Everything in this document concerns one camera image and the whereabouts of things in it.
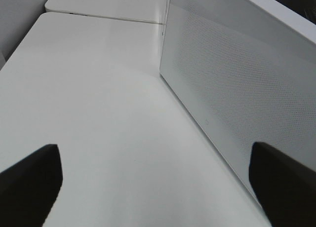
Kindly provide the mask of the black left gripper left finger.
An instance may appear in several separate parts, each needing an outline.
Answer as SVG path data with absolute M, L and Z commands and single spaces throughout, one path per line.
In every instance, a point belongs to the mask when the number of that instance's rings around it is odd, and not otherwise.
M 63 183 L 56 144 L 34 151 L 0 174 L 0 225 L 41 227 Z

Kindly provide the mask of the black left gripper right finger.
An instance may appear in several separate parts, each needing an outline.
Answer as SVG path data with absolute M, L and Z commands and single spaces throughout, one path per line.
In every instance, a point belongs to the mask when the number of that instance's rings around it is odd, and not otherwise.
M 274 227 L 316 225 L 316 173 L 264 142 L 252 145 L 248 178 Z

